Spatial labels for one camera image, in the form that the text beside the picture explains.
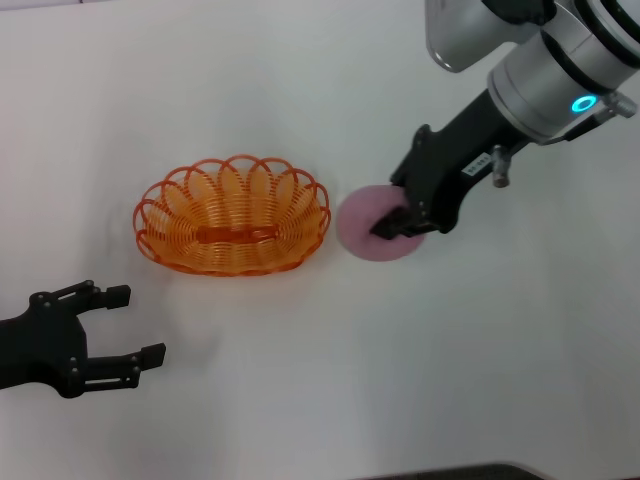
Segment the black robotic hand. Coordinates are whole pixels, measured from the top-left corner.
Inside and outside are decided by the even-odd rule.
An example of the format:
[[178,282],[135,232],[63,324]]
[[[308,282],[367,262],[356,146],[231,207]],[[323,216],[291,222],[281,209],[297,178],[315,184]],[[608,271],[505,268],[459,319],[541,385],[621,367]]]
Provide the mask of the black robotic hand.
[[97,308],[126,307],[127,285],[101,292],[93,281],[29,297],[19,317],[0,321],[0,389],[38,382],[64,398],[84,392],[136,388],[143,370],[164,362],[164,344],[119,357],[88,358],[87,338],[77,315]]

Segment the blue indicator light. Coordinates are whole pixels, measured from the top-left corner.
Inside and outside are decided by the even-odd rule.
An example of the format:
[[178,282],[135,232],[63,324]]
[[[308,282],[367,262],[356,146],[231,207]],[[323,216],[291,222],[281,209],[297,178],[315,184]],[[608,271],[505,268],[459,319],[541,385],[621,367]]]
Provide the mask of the blue indicator light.
[[573,113],[583,113],[592,109],[596,103],[598,103],[598,97],[595,95],[585,95],[573,102],[573,105],[571,105],[571,111]]

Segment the pink sponge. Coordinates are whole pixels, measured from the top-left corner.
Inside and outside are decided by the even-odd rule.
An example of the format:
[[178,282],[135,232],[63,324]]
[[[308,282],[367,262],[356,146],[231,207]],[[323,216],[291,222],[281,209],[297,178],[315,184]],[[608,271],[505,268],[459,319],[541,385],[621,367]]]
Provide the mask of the pink sponge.
[[392,185],[372,185],[356,190],[338,210],[338,238],[356,257],[372,262],[388,262],[409,255],[425,236],[407,238],[402,235],[384,240],[369,231],[386,214],[397,207],[408,206],[404,192]]

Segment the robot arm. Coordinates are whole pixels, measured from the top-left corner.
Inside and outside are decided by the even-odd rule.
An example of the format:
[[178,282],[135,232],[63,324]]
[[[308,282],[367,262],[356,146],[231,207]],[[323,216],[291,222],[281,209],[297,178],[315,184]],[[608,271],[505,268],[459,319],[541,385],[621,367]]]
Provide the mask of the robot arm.
[[164,362],[164,344],[120,357],[89,358],[77,315],[98,308],[125,307],[127,285],[101,292],[91,280],[29,297],[19,317],[0,321],[0,389],[38,382],[74,398],[85,392],[136,388],[140,373]]
[[[473,186],[491,173],[496,187],[509,184],[511,158],[527,144],[570,141],[636,112],[617,89],[640,69],[637,0],[426,0],[426,10],[429,51],[453,72],[505,41],[526,40],[443,130],[418,130],[391,177],[407,204],[374,225],[378,237],[448,233]],[[603,108],[592,110],[596,105]]]

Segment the basket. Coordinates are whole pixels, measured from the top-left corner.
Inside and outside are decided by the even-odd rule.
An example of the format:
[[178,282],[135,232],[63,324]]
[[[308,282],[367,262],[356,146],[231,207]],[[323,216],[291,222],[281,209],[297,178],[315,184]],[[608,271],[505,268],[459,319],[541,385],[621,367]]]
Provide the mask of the basket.
[[327,190],[311,175],[249,155],[177,168],[133,212],[144,256],[216,277],[292,270],[322,245],[330,221]]

